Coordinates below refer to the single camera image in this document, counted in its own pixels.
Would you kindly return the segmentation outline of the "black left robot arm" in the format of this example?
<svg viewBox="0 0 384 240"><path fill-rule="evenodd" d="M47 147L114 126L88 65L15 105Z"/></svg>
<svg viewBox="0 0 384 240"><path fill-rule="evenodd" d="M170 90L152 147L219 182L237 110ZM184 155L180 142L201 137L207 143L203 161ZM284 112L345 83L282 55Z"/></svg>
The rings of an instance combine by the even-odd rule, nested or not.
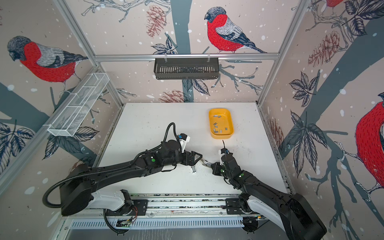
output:
<svg viewBox="0 0 384 240"><path fill-rule="evenodd" d="M188 135L174 134L173 140L163 138L161 143L138 153L129 162L97 168L78 166L67 178L57 182L44 193L42 203L52 209L61 209L62 216L71 216L85 209L118 211L132 203L129 192L121 190L111 196L101 189L133 178L142 178L164 172L166 166L193 167L203 156L185 149Z"/></svg>

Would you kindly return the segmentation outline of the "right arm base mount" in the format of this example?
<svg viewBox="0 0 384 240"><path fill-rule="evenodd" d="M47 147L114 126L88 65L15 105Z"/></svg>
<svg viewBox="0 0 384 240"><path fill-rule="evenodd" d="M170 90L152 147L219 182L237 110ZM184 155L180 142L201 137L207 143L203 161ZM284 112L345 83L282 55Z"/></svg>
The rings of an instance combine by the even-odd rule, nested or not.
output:
<svg viewBox="0 0 384 240"><path fill-rule="evenodd" d="M221 208L226 210L227 215L246 215L241 220L243 224L242 229L247 233L254 234L268 219L251 210L247 202L249 198L249 194L242 193L237 198L225 199L225 205L221 206Z"/></svg>

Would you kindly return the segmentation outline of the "beige olive mini stapler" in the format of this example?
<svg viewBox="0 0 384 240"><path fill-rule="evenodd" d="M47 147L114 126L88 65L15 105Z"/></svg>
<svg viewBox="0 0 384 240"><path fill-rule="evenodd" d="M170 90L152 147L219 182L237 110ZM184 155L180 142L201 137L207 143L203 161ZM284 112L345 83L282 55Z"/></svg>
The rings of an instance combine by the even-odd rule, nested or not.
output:
<svg viewBox="0 0 384 240"><path fill-rule="evenodd" d="M205 160L202 160L202 165L205 166L205 167L208 167L210 168L212 163L208 162L208 161L205 161Z"/></svg>

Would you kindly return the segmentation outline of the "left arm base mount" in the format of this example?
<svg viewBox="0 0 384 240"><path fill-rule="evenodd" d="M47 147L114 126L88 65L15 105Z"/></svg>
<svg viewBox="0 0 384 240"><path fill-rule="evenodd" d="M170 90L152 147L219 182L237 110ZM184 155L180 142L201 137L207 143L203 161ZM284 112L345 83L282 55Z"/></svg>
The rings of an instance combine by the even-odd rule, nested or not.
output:
<svg viewBox="0 0 384 240"><path fill-rule="evenodd" d="M109 222L107 217L110 216L129 216L131 214L131 211L133 211L133 216L129 219L131 223L133 224L137 219L138 216L144 216L146 214L147 208L148 208L148 200L132 200L131 195L127 190L120 190L120 192L124 196L124 204L122 207L118 208L115 211L103 209L103 217L105 220L106 225L110 230L115 232L118 235L125 235L129 230L121 230L116 229L114 226Z"/></svg>

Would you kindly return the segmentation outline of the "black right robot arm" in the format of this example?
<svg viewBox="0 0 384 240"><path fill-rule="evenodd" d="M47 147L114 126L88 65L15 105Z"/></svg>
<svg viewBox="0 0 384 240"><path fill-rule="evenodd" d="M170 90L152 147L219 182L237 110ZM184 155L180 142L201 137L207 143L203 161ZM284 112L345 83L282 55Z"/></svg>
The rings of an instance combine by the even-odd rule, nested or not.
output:
<svg viewBox="0 0 384 240"><path fill-rule="evenodd" d="M233 154L222 153L221 160L208 164L216 176L222 176L239 195L241 209L256 212L285 231L290 240L321 240L327 229L309 202L300 194L287 194L242 170Z"/></svg>

